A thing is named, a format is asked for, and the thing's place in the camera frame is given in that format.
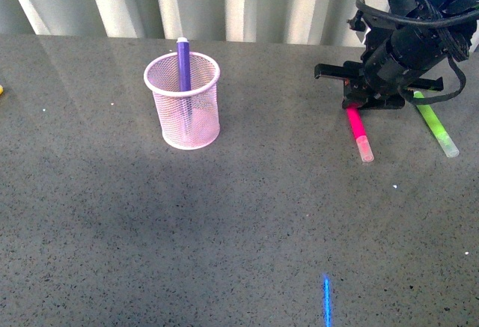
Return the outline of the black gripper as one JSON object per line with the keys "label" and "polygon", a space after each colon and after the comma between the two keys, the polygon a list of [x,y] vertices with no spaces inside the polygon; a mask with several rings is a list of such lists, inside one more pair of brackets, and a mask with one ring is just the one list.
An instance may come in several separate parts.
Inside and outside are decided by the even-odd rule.
{"label": "black gripper", "polygon": [[466,76],[457,66],[437,29],[403,26],[399,29],[369,27],[361,23],[351,30],[365,39],[360,62],[345,61],[341,66],[317,64],[314,77],[339,79],[344,83],[341,107],[359,109],[401,109],[409,102],[421,103],[413,90],[442,91],[442,78],[422,76],[448,59],[460,87],[449,94],[426,99],[427,104],[450,100],[463,92]]}

